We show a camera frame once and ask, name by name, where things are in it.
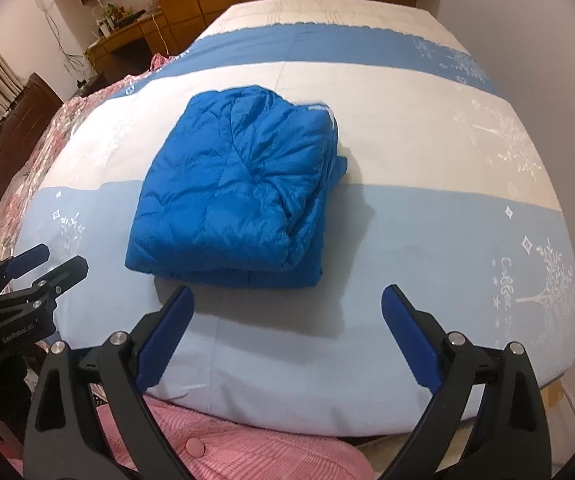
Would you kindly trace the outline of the blue puffer jacket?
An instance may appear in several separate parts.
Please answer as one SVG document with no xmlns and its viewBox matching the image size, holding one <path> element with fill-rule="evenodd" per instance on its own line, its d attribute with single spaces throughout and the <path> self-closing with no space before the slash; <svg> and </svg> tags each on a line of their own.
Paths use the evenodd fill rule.
<svg viewBox="0 0 575 480">
<path fill-rule="evenodd" d="M 327 104 L 260 86 L 197 94 L 143 180 L 125 266 L 222 287 L 316 286 L 346 170 Z"/>
</svg>

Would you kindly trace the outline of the pink floral quilt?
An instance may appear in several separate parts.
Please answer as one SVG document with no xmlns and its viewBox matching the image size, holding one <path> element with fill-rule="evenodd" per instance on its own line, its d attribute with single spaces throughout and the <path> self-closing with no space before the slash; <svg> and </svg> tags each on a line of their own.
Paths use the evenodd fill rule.
<svg viewBox="0 0 575 480">
<path fill-rule="evenodd" d="M 160 70 L 173 61 L 175 55 L 164 56 L 156 53 L 150 67 L 139 75 L 127 75 L 114 84 L 100 89 L 90 96 L 74 96 L 65 102 L 48 123 L 47 128 L 30 152 L 28 161 L 11 178 L 11 182 L 0 200 L 0 259 L 12 255 L 21 222 L 30 200 L 34 197 L 48 171 L 60 155 L 63 148 L 82 122 L 113 94 L 126 90 L 129 84 L 135 84 Z"/>
</svg>

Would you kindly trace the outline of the pink garment with button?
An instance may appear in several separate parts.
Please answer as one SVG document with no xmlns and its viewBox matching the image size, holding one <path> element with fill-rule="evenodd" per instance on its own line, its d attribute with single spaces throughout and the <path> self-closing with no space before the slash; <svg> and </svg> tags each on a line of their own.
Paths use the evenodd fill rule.
<svg viewBox="0 0 575 480">
<path fill-rule="evenodd" d="M 181 462 L 196 479 L 372 479 L 357 448 L 327 437 L 260 429 L 146 397 Z"/>
</svg>

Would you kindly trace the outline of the wooden desk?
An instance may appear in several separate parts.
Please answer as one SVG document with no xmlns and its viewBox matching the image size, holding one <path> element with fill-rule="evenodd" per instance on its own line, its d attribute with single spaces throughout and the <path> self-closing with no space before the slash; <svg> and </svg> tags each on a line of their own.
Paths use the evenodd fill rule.
<svg viewBox="0 0 575 480">
<path fill-rule="evenodd" d="M 109 37 L 90 44 L 85 54 L 94 70 L 112 84 L 127 75 L 145 72 L 155 54 L 169 56 L 178 52 L 167 20 L 158 11 L 143 14 Z"/>
</svg>

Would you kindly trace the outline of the blue and white bed sheet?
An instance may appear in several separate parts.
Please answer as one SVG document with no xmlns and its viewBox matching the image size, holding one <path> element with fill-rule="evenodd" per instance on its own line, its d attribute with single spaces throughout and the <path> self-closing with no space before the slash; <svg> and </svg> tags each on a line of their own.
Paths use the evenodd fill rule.
<svg viewBox="0 0 575 480">
<path fill-rule="evenodd" d="M 409 431 L 413 374 L 381 298 L 474 344 L 519 342 L 537 382 L 575 358 L 575 261 L 524 126 L 429 12 L 368 0 L 231 6 L 75 129 L 16 250 L 87 277 L 56 307 L 101 344 L 187 285 L 196 310 L 153 396 L 320 436 Z"/>
</svg>

